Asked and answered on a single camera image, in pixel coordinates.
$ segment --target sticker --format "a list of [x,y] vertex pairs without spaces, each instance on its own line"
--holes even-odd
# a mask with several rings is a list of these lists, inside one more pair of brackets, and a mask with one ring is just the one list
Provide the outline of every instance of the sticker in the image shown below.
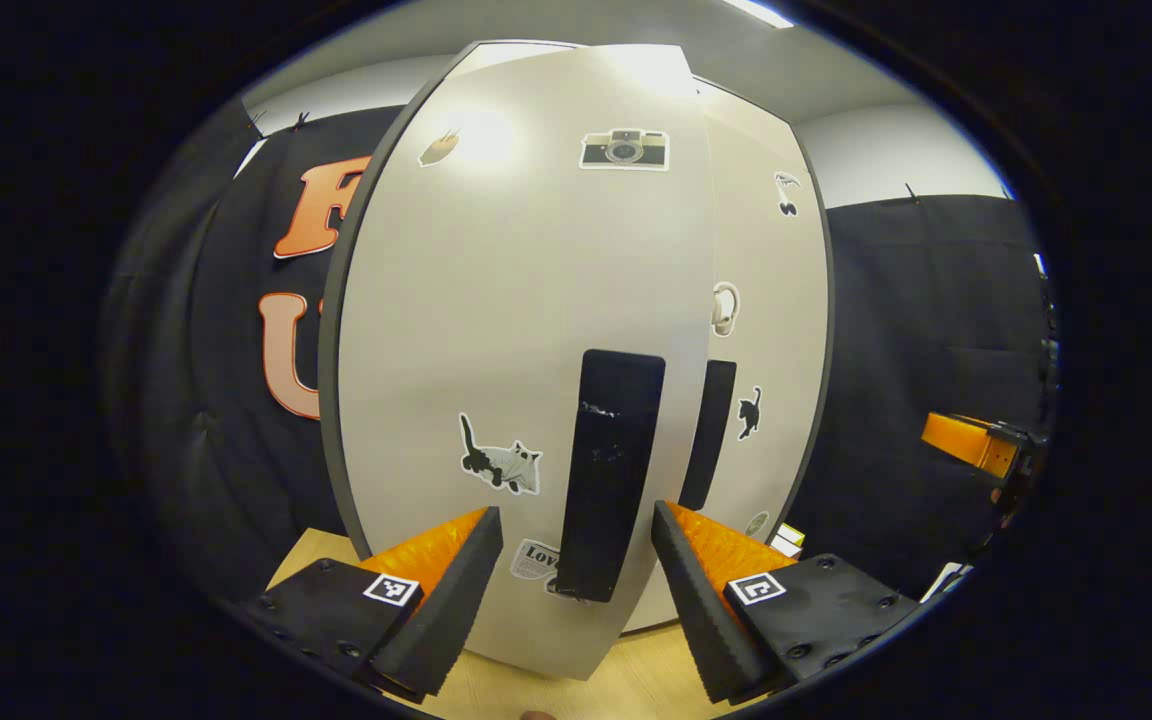
[[411,600],[412,592],[416,592],[416,588],[419,586],[420,583],[417,583],[416,579],[402,579],[381,573],[380,577],[371,583],[371,588],[365,589],[362,593],[370,597],[371,600],[402,607],[407,605],[408,600]]
[[429,147],[424,152],[420,152],[420,158],[416,159],[420,164],[420,167],[427,168],[430,165],[442,162],[444,158],[447,158],[452,150],[456,149],[456,143],[461,142],[461,136],[457,132],[461,132],[461,130],[452,129],[452,131],[447,131],[438,141],[430,142]]
[[771,511],[767,510],[759,511],[758,515],[755,515],[753,520],[749,521],[749,525],[745,526],[745,535],[753,536],[753,533],[759,532],[759,530],[763,530],[763,525],[767,524],[767,518],[771,518],[771,516],[772,516]]
[[714,334],[727,338],[736,328],[736,314],[740,314],[740,290],[730,282],[714,286],[714,306],[708,317]]
[[590,132],[579,142],[583,170],[669,169],[669,136],[641,128],[612,128]]
[[518,579],[539,579],[558,573],[558,548],[525,539],[513,553],[509,574]]
[[772,179],[773,181],[776,181],[776,195],[781,197],[781,202],[778,204],[778,207],[781,209],[781,214],[785,217],[797,215],[799,210],[796,205],[794,205],[794,202],[790,202],[790,197],[788,197],[787,192],[790,190],[791,184],[803,187],[803,183],[799,182],[799,179],[796,179],[795,176],[791,176],[790,173],[786,173],[783,170],[773,173]]
[[461,437],[465,455],[461,469],[493,488],[508,487],[514,495],[540,495],[540,456],[544,452],[528,450],[521,441],[513,447],[479,447],[473,445],[473,425],[470,416],[461,414]]
[[758,406],[763,402],[763,388],[755,386],[755,400],[746,400],[745,397],[740,399],[740,410],[737,416],[745,420],[745,429],[742,430],[741,434],[736,437],[737,442],[742,439],[749,438],[749,433],[758,432],[758,419],[759,409]]
[[742,605],[755,605],[755,602],[763,602],[764,600],[771,600],[773,597],[785,594],[785,588],[782,588],[781,583],[776,583],[776,578],[766,573],[750,575],[748,578],[733,579],[727,584],[736,588],[736,597],[740,597]]
[[589,605],[589,600],[585,600],[585,598],[571,597],[570,594],[560,594],[558,592],[558,575],[554,575],[553,578],[550,578],[548,582],[545,583],[545,592],[554,597],[561,597],[563,598],[563,600],[574,600],[576,601],[576,605]]

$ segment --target black foam pad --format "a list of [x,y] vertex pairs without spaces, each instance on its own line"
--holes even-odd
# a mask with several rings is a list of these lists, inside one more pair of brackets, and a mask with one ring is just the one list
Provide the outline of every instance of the black foam pad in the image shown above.
[[367,659],[407,621],[425,593],[393,578],[321,559],[242,609],[274,638],[353,682],[370,684]]
[[554,592],[612,600],[649,477],[662,387],[664,357],[585,351]]
[[652,546],[660,559],[687,638],[687,650],[696,661],[708,700],[728,700],[735,705],[781,684],[778,681],[783,670],[776,659],[756,646],[732,620],[708,584],[673,511],[660,500],[652,518]]
[[411,702],[438,694],[470,637],[503,545],[500,509],[488,507],[420,612],[376,653],[372,670],[397,684],[378,680],[378,687]]
[[736,363],[711,359],[705,365],[705,389],[700,394],[696,438],[691,441],[691,458],[687,461],[687,475],[679,495],[679,505],[689,510],[699,510],[708,497],[718,454],[723,448],[727,418],[732,415],[732,388],[735,387]]
[[838,555],[734,579],[723,596],[795,682],[867,646],[918,607]]

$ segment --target white wall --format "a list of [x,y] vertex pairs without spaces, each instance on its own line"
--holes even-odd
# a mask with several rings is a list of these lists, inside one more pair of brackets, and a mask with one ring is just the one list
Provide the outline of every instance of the white wall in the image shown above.
[[794,131],[812,158],[826,209],[916,195],[1006,197],[963,132],[927,105],[879,105],[816,118]]

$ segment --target cabinet door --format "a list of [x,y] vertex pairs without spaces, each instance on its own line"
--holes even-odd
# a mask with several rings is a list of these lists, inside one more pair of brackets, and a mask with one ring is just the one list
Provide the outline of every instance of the cabinet door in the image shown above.
[[[622,151],[643,161],[608,161],[614,129],[643,132],[643,147]],[[342,293],[336,397],[325,399],[339,424],[325,415],[324,432],[342,438],[342,511],[356,511],[372,551],[500,507],[503,551],[468,650],[588,679],[639,600],[655,563],[652,503],[679,497],[708,354],[708,164],[682,51],[623,45],[453,74],[378,172],[342,287],[328,288],[328,302]],[[664,359],[607,602],[552,594],[544,575],[562,551],[588,350]],[[503,469],[499,487],[491,468]],[[525,541],[552,550],[514,571]]]
[[[702,511],[767,541],[805,465],[828,364],[826,215],[785,120],[707,82],[696,88],[714,173],[714,285],[740,295],[732,332],[708,339],[711,359],[736,364],[736,382]],[[756,424],[741,401],[756,404]],[[674,617],[657,568],[626,630]]]

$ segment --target ceiling light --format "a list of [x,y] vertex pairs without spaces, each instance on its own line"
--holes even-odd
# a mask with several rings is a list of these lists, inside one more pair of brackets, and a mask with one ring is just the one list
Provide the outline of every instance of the ceiling light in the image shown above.
[[723,0],[723,3],[745,10],[745,13],[755,15],[756,18],[763,20],[764,23],[776,29],[794,26],[789,20],[782,18],[781,15],[776,15],[775,12],[764,8],[761,5],[750,3],[750,0]]

